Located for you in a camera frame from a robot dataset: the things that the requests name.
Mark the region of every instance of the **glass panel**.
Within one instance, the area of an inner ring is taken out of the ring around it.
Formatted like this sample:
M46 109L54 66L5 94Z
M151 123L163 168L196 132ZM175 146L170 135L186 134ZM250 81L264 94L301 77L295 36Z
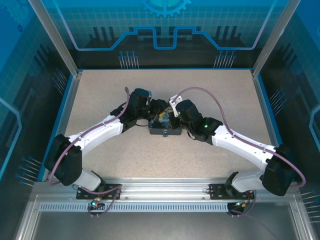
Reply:
M319 9L317 0L300 2L260 73L282 142L306 176L306 192L320 191Z
M12 239L70 73L28 1L1 1L0 22L0 239Z
M251 68L287 0L44 0L79 68Z

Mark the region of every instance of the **beige work surface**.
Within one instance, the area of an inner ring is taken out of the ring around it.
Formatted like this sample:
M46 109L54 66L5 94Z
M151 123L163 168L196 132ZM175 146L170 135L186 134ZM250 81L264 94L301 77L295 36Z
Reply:
M125 102L135 88L152 91L152 98L168 100L185 88L202 87L220 101L229 126L245 136L270 144L270 138L249 70L163 69L84 70L74 100L66 136L100 122ZM214 100L192 90L182 95L204 117L222 120ZM138 123L145 125L146 120ZM83 167L103 177L228 177L234 171L256 168L248 160L221 147L180 136L150 135L135 126L94 148Z

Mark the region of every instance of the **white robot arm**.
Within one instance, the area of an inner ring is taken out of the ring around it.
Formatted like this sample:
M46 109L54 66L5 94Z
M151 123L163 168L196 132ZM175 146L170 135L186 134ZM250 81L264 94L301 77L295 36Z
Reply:
M56 136L45 160L45 167L52 171L62 152L77 140L63 157L54 175L66 186L74 184L90 191L96 190L102 179L96 173L82 168L83 157L107 139L120 135L135 126L137 120L154 119L168 108L168 104L164 100L153 99L150 101L149 94L149 91L137 88L131 93L128 107L121 117L115 118L123 110L120 106L103 121L97 123L96 128L95 126L91 127L92 131L86 130L69 137L64 137L62 134ZM271 154L279 152L285 155L282 149L243 136L228 129L222 122L214 118L202 117L190 100L182 100L179 96L173 102L175 97L169 101L174 113L174 115L170 115L170 120L174 120L175 124L179 120L177 125L172 124L173 128L182 127L190 132L196 140L228 149L259 168L259 170L251 172L234 172L225 184L226 191L230 196L234 193L259 189L267 189L278 196L283 196L286 193L295 171ZM246 140L247 143L239 140L238 137Z
M232 196L233 192L244 193L260 189L267 189L278 196L286 193L296 172L272 153L287 156L289 154L287 148L283 145L277 148L257 142L228 129L219 120L202 117L196 106L190 100L183 100L181 96L171 97L169 104L173 109L174 117L180 119L179 126L191 133L195 140L228 149L259 168L247 172L234 172L225 184L229 195Z
M103 124L114 118L115 116L109 115L96 125ZM74 144L74 146L81 149L82 158L84 158L88 152L90 152L96 146L102 144L109 138L120 135L123 131L123 127L123 123L121 123L119 119L115 119L108 124L104 124L93 131L90 131L87 135L81 137L80 140ZM82 132L79 132L78 134L69 136L69 141L73 142L75 139L79 138L81 134ZM85 168L82 169L79 178L73 182L74 185L84 187L90 191L94 191L100 185L100 183L101 178Z

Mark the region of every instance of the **purple cable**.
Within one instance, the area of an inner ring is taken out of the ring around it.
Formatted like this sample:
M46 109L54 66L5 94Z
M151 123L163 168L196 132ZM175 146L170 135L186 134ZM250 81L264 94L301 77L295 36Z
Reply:
M115 196L114 196L114 198L112 199L112 202L110 203L110 205L107 207L107 209L106 209L104 212L102 212L102 213L100 213L100 214L97 213L96 215L93 215L92 212L90 211L90 209L88 208L88 214L90 214L91 217L96 216L96 217L98 218L99 216L102 216L102 215L106 214L106 213L110 210L111 206L114 204L117 196L119 195L119 193L120 193L120 191L121 191L121 186L117 186L117 187L115 187L115 188L112 188L111 190L114 190L114 189L118 189L118 190L116 191Z
M262 146L256 145L256 144L254 144L254 143L252 143L252 142L249 142L249 141L247 141L247 140L245 140L245 139L237 136L236 134L234 134L234 133L232 132L232 130L230 129L230 127L228 126L228 123L227 123L227 120L226 120L226 116L225 116L224 110L223 110L220 102L219 102L218 99L217 99L211 92L209 92L208 90L206 90L206 89L204 89L204 88L202 88L202 87L197 87L197 86L188 87L188 88L186 88L185 90L181 91L181 92L173 99L172 102L175 103L176 100L177 100L177 98L178 98L179 96L181 96L183 93L185 93L185 92L187 92L187 91L189 91L189 90L201 90L201 91L209 94L209 95L214 99L214 101L216 102L216 104L218 105L218 107L219 107L219 109L220 109L220 112L221 112L221 115L222 115L222 119L223 119L224 125L225 125L227 131L231 134L231 136L233 136L235 139L238 139L239 141L241 141L241 142L243 142L243 143L245 143L245 144L248 144L248 145L250 145L250 146L252 146L252 147L254 147L254 148L256 148L256 149L263 150L264 152L267 152L267 153L269 153L269 154L272 154L272 155L276 156L277 158L281 159L281 160L284 161L286 164L288 164L291 168L293 168L293 169L299 174L299 176L301 177L302 183L299 184L299 185L296 185L296 186L291 186L291 187L293 187L293 188L302 188L302 187L306 184L306 177L304 176L304 174L303 174L295 165L293 165L289 160L287 160L285 157L283 157L283 156L281 156L280 154L278 154L278 153L276 153L276 152L273 152L273 151L271 151L271 150L269 150L269 149L265 149L265 148L262 147Z
M54 175L55 175L55 172L56 172L56 170L57 170L60 162L62 161L62 159L64 158L64 156L66 155L66 153L70 150L70 148L71 148L73 145L75 145L82 137L84 137L85 135L87 135L87 134L90 133L91 131L93 131L93 130L101 127L101 126L104 126L104 125L106 125L106 124L109 124L109 123L113 122L114 120L120 118L120 117L122 116L122 114L124 114L124 112L126 111L126 109L127 109L127 107L128 107L129 98L130 98L129 89L128 89L127 87L125 87L124 90L125 90L125 92L126 92L126 103L125 103L125 105L123 106L123 110L122 110L117 116L115 116L114 118L112 118L112 119L110 119L110 120L108 120L108 121L102 122L102 123L100 123L100 124L98 124L98 125L96 125L96 126L93 126L93 127L89 128L88 130L86 130L85 132L83 132L79 137L77 137L72 143L70 143L69 146L67 146L67 147L65 148L65 150L61 153L61 155L59 156L58 160L56 161L56 163L55 163L55 165L54 165L54 167L53 167L53 169L52 169L52 171L51 171L51 174L50 174L50 177L49 177L49 184L50 184L50 185L56 185L56 184L59 184L59 183L60 183L59 181L53 183L53 182L52 182L53 177L54 177ZM115 189L115 188L112 188L112 189L108 190L107 192L109 193L109 192L111 192L111 191L114 190L114 189ZM90 193L97 194L97 195L106 194L106 192L102 192L102 193L101 193L101 192L91 192L91 191L90 191Z
M244 214L242 214L240 211L237 210L231 210L234 213L240 214L238 215L239 217L244 216ZM246 217L255 220L256 222L258 222L259 224L261 224L272 236L274 236L276 239L281 240L276 234L274 234L270 228L268 228L262 221L260 221L258 218L251 216L251 215L246 215Z
M255 206L255 204L256 204L256 201L257 201L257 191L256 191L256 190L253 190L253 192L254 192L254 199L253 199L253 202L252 202L250 208L249 208L246 212L241 213L240 217L246 216L246 215L247 215L248 213L250 213L250 212L252 211L252 209L254 208L254 206Z

